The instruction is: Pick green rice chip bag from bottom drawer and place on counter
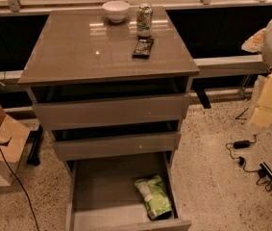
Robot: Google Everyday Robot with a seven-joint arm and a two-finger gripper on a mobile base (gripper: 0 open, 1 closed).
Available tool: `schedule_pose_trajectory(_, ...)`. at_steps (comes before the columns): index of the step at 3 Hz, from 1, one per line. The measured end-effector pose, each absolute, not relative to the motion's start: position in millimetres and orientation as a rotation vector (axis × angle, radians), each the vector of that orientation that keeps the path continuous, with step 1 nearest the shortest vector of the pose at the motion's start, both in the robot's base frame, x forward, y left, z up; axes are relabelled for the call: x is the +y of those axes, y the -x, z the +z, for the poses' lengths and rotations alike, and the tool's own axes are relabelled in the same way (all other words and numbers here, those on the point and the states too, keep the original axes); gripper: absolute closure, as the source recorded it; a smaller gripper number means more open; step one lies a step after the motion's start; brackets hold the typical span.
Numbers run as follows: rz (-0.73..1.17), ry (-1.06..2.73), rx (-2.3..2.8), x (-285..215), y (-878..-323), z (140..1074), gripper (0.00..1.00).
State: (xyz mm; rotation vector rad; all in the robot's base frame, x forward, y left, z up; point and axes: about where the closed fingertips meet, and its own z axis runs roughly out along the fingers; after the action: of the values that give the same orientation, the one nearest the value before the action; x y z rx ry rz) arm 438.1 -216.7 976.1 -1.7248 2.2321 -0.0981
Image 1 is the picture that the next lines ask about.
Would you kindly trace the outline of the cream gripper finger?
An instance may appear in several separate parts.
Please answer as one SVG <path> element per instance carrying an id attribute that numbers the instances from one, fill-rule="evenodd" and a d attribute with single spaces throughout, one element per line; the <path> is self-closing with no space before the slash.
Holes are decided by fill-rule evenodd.
<path id="1" fill-rule="evenodd" d="M 262 48 L 265 31 L 265 28 L 258 30 L 243 42 L 241 49 L 250 53 L 259 53 Z"/>

